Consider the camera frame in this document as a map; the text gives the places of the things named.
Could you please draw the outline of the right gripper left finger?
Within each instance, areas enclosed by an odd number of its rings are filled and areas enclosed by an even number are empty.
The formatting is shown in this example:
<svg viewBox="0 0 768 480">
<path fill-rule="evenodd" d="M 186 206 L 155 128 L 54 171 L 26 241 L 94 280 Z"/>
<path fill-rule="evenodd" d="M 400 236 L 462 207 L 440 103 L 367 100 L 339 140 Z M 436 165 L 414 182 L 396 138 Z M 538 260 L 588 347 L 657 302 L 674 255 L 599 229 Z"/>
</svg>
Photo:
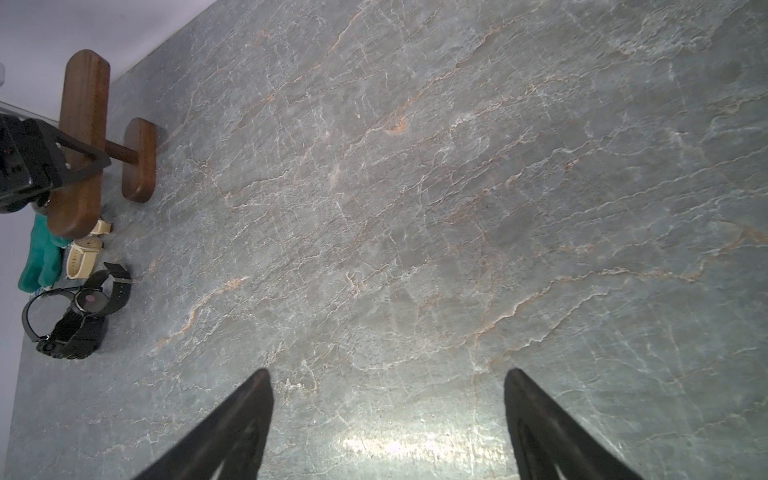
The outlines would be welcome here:
<svg viewBox="0 0 768 480">
<path fill-rule="evenodd" d="M 271 377 L 254 372 L 139 479 L 256 479 L 274 408 Z"/>
</svg>

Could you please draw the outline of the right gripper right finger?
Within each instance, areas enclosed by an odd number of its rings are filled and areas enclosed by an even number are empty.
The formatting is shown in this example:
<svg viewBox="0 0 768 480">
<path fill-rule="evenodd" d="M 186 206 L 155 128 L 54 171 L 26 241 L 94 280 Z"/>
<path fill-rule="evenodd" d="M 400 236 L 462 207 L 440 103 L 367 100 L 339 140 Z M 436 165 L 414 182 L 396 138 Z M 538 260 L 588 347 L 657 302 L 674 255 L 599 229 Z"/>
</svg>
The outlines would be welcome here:
<svg viewBox="0 0 768 480">
<path fill-rule="evenodd" d="M 523 370 L 504 382 L 508 431 L 522 479 L 637 479 Z"/>
</svg>

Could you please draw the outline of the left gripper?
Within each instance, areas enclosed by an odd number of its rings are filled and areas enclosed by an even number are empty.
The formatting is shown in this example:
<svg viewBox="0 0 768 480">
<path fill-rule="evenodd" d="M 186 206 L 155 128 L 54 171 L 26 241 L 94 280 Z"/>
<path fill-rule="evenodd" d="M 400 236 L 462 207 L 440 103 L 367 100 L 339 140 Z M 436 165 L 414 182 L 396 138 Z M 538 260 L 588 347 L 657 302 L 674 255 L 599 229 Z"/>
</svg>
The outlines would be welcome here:
<svg viewBox="0 0 768 480">
<path fill-rule="evenodd" d="M 100 174 L 110 157 L 38 119 L 1 115 L 1 213 Z"/>
</svg>

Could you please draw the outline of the brown wooden watch stand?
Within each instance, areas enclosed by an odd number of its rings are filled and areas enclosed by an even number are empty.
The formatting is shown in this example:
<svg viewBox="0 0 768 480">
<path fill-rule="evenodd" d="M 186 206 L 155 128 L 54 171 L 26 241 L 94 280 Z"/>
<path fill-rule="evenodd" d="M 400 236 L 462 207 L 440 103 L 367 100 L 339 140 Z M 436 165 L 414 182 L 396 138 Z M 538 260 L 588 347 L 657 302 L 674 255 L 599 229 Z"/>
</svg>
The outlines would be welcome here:
<svg viewBox="0 0 768 480">
<path fill-rule="evenodd" d="M 156 187 L 158 127 L 143 118 L 130 121 L 122 145 L 106 139 L 110 64 L 90 49 L 80 50 L 65 69 L 59 129 L 123 163 L 122 195 L 145 203 Z M 51 194 L 47 226 L 57 237 L 87 236 L 101 216 L 103 175 L 66 186 Z"/>
</svg>

